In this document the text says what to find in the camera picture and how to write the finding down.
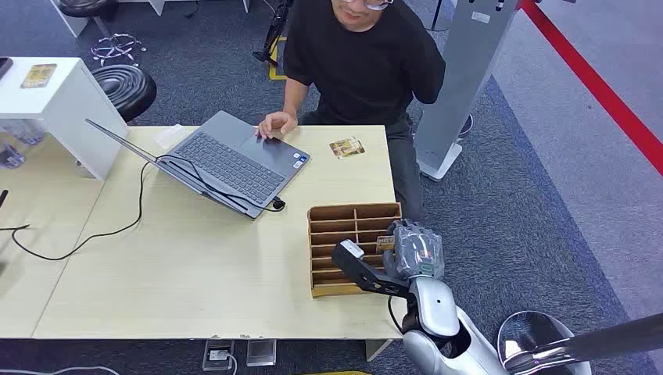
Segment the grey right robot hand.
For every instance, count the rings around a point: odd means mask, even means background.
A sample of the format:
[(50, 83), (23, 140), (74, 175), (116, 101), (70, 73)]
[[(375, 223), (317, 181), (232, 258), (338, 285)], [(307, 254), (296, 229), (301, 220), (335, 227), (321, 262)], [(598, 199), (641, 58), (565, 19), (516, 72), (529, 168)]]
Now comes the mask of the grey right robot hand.
[(401, 280), (426, 276), (442, 280), (445, 263), (442, 237), (410, 219), (392, 222), (387, 235), (393, 236), (393, 250), (383, 252), (386, 273)]

